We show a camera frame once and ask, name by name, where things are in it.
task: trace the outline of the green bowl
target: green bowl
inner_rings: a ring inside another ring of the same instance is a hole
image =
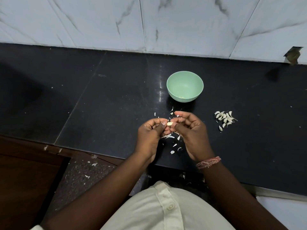
[[[202,79],[189,71],[173,73],[167,79],[166,86],[169,95],[178,102],[193,101],[204,89]]]

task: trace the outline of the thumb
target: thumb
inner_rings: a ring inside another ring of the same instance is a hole
[[[165,127],[166,127],[166,123],[167,123],[166,120],[162,121],[162,123],[160,123],[160,124],[154,129],[154,131],[157,131],[157,132],[158,132],[158,135],[161,135],[162,132],[164,131]]]
[[[175,130],[182,135],[183,137],[186,138],[187,133],[189,132],[190,129],[188,129],[187,127],[183,126],[180,123],[176,123],[176,125],[174,126]]]

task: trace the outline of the pink thread bracelet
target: pink thread bracelet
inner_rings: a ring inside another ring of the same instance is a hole
[[[221,158],[219,156],[214,157],[214,158],[210,158],[204,161],[201,161],[199,163],[196,164],[196,167],[198,169],[203,169],[203,168],[209,168],[210,166],[218,163],[221,160]]]

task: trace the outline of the granite countertop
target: granite countertop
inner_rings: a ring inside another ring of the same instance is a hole
[[[0,134],[117,158],[138,127],[193,112],[216,155],[240,182],[307,195],[307,67],[216,58],[0,44]],[[204,81],[190,103],[166,88],[174,72]],[[238,120],[222,133],[214,112]],[[170,154],[173,145],[182,147]],[[182,139],[159,142],[156,165],[197,171]]]

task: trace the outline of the tile grout line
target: tile grout line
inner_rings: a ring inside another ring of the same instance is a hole
[[[65,124],[64,124],[64,126],[63,126],[63,128],[61,129],[61,131],[60,131],[60,133],[59,133],[58,137],[56,138],[56,141],[53,143],[53,145],[55,145],[55,144],[56,144],[56,142],[57,142],[57,140],[59,139],[59,136],[61,135],[61,133],[62,133],[63,129],[65,128],[65,125],[67,124],[68,120],[70,119],[71,114],[74,112],[74,110],[75,110],[76,106],[78,105],[78,103],[79,103],[79,101],[80,101],[81,97],[83,96],[83,94],[84,94],[84,92],[86,91],[86,89],[87,89],[88,85],[90,84],[90,82],[92,81],[93,77],[95,76],[95,74],[96,74],[96,72],[97,72],[97,69],[99,68],[99,65],[100,65],[100,64],[101,64],[101,62],[103,61],[103,59],[104,59],[105,55],[106,55],[106,51],[105,51],[105,53],[103,54],[103,56],[102,56],[102,58],[101,58],[100,62],[98,63],[98,65],[97,65],[97,67],[96,67],[96,69],[95,69],[95,71],[94,71],[93,75],[91,76],[90,80],[89,80],[89,81],[88,81],[88,83],[86,84],[86,86],[85,86],[85,88],[84,88],[83,92],[81,93],[81,95],[80,95],[80,97],[79,97],[79,99],[78,99],[78,101],[77,101],[77,103],[76,103],[75,107],[72,109],[72,111],[71,111],[70,115],[68,116],[68,118],[67,118],[67,120],[66,120],[66,122],[65,122]]]
[[[145,33],[144,33],[144,24],[143,24],[143,15],[142,15],[141,0],[139,0],[139,2],[140,2],[140,10],[141,10],[141,19],[142,19],[142,28],[143,28],[144,46],[145,46],[145,53],[146,53],[146,42],[145,42]]]
[[[255,9],[254,9],[254,10],[253,10],[253,12],[251,13],[250,18],[248,19],[248,22],[249,22],[249,20],[251,19],[251,17],[252,17],[252,15],[253,15],[253,13],[255,12]],[[236,42],[236,45],[237,45],[237,43],[239,42],[239,40],[240,40],[240,38],[241,38],[241,36],[242,36],[242,34],[243,34],[243,32],[244,32],[244,30],[245,30],[246,26],[248,25],[248,22],[246,23],[246,25],[245,25],[245,27],[244,27],[244,29],[243,29],[243,31],[242,31],[242,33],[241,33],[240,37],[238,38],[238,41]],[[236,45],[233,47],[233,49],[232,49],[232,51],[231,51],[231,53],[230,53],[230,55],[229,55],[228,59],[230,58],[231,54],[233,53],[233,50],[235,49]]]

